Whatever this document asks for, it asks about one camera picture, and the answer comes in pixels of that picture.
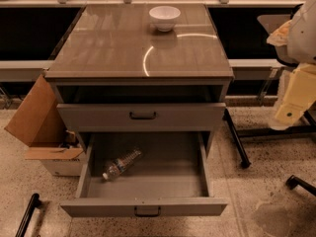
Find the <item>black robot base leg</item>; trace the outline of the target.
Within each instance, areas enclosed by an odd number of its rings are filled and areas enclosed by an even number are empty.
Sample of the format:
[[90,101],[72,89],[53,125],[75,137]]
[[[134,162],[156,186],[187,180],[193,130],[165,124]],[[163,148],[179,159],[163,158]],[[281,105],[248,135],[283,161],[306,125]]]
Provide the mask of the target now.
[[35,209],[38,208],[40,205],[41,205],[40,195],[38,193],[32,194],[15,237],[25,236],[28,226],[30,224],[30,221],[32,219],[33,213]]

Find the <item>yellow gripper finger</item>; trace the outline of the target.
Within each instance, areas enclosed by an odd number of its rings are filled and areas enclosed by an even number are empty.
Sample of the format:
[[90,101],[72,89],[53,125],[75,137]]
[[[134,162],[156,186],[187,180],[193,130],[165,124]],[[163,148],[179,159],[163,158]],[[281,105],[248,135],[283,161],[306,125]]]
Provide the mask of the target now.
[[282,24],[279,28],[273,31],[267,38],[267,43],[273,46],[283,46],[288,43],[288,33],[291,20]]
[[300,63],[288,74],[288,83],[274,113],[275,126],[293,126],[316,102],[316,65]]

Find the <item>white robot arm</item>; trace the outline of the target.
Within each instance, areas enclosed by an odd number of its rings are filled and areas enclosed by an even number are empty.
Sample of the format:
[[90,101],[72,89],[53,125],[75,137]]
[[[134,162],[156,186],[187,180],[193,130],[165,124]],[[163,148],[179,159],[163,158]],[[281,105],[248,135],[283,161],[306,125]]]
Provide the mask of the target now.
[[269,119],[270,128],[285,130],[316,102],[316,0],[307,0],[291,20],[270,34],[267,43],[285,46],[287,55],[298,62]]

